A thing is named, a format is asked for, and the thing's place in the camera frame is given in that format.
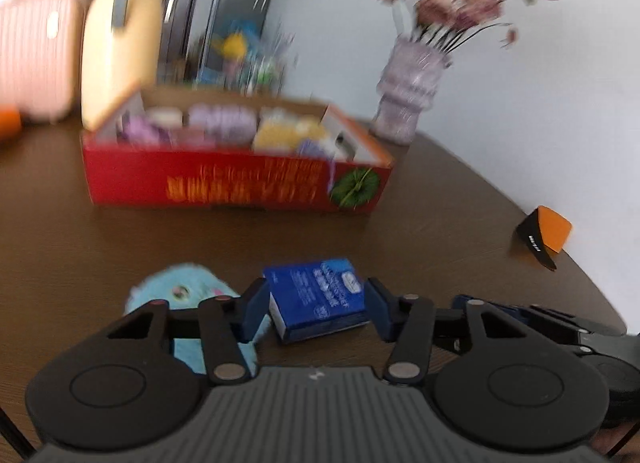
black circular pad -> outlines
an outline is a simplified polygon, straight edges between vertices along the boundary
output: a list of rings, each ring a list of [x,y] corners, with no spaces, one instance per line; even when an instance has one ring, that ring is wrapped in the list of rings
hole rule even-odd
[[[71,382],[71,394],[89,407],[122,407],[138,398],[146,387],[145,376],[129,366],[91,367]]]
[[[542,453],[587,440],[599,428],[609,401],[602,377],[532,334],[472,338],[472,350],[436,377],[436,404],[465,436],[507,451]]]
[[[116,451],[173,432],[199,399],[198,379],[186,364],[132,339],[64,353],[31,380],[25,402],[44,441]]]
[[[640,403],[640,371],[617,358],[586,355],[582,361],[597,370],[609,387],[609,410],[604,427],[615,427],[621,421],[638,417]]]
[[[564,391],[558,375],[530,364],[500,367],[489,376],[488,383],[497,399],[515,407],[548,405]]]

door handle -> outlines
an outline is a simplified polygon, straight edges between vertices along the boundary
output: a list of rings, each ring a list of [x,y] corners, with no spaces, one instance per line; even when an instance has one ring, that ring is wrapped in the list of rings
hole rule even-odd
[[[174,10],[175,0],[169,0],[166,4],[166,12],[164,14],[164,24],[167,24],[171,20],[171,12]]]

yellow plush toy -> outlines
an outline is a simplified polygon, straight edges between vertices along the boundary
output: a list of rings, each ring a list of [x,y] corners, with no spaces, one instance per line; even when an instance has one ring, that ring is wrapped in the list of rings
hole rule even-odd
[[[315,117],[267,118],[255,135],[254,151],[293,153],[304,140],[322,140],[328,134]]]

gray ribbed surface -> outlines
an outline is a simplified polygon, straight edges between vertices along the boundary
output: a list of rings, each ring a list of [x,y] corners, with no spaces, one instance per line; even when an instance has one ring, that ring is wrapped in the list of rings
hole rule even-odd
[[[441,424],[418,391],[386,385],[367,367],[265,367],[252,382],[214,389],[193,420],[158,443],[118,454],[73,453],[48,445],[30,461],[602,463],[604,459],[586,447],[542,457],[476,446]]]

vase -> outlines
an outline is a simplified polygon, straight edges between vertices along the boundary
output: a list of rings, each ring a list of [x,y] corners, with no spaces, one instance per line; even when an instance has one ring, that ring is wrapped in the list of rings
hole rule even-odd
[[[410,144],[423,111],[430,109],[449,58],[433,46],[398,37],[378,93],[382,96],[372,132],[395,144]]]

